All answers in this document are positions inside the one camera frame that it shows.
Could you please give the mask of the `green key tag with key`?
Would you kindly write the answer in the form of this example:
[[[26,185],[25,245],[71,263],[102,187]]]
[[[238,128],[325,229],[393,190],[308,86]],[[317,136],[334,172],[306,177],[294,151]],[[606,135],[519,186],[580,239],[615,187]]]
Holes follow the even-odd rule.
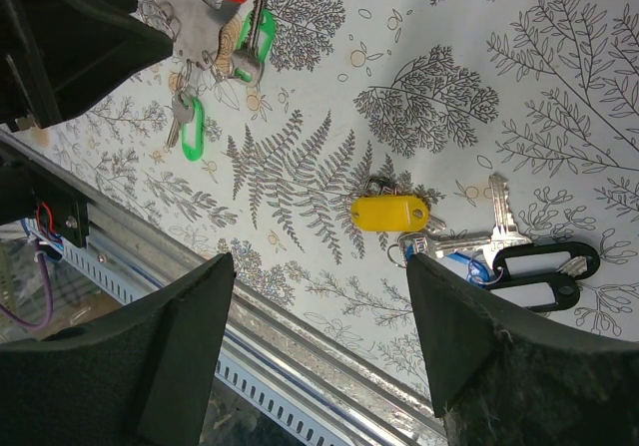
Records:
[[[177,90],[172,98],[173,121],[166,140],[168,149],[181,143],[185,158],[199,160],[204,152],[205,111],[199,98],[188,89]]]

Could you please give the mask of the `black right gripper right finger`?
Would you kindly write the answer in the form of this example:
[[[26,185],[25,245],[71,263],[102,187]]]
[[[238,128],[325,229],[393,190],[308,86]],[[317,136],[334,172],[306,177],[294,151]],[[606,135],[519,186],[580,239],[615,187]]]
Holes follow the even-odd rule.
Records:
[[[637,344],[544,318],[424,254],[406,275],[449,444],[637,444]]]

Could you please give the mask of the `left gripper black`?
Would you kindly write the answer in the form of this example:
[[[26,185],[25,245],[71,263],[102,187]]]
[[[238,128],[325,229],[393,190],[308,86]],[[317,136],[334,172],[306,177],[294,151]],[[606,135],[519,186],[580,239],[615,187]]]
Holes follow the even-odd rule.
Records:
[[[47,128],[94,107],[173,53],[173,40],[133,17],[138,0],[42,0],[36,39],[21,0],[1,0],[1,121]]]

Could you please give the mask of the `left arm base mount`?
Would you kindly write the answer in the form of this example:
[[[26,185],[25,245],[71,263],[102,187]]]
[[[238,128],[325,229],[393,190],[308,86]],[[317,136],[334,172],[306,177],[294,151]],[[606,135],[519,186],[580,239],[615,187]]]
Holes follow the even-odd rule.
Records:
[[[89,234],[87,197],[34,160],[1,142],[1,224],[36,221],[48,239],[84,247]]]

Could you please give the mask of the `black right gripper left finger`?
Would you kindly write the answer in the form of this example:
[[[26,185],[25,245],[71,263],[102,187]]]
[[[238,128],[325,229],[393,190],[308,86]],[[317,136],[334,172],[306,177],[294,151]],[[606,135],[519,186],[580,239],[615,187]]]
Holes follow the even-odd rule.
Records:
[[[2,344],[2,444],[198,444],[235,277],[219,254],[109,314]]]

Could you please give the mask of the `metal key holder red handle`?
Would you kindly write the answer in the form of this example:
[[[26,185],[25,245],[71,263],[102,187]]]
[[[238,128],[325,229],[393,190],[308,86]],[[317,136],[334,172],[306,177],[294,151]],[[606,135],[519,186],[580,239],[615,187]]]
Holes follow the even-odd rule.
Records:
[[[137,17],[167,34],[176,57],[202,70],[219,56],[220,33],[246,0],[138,0]]]

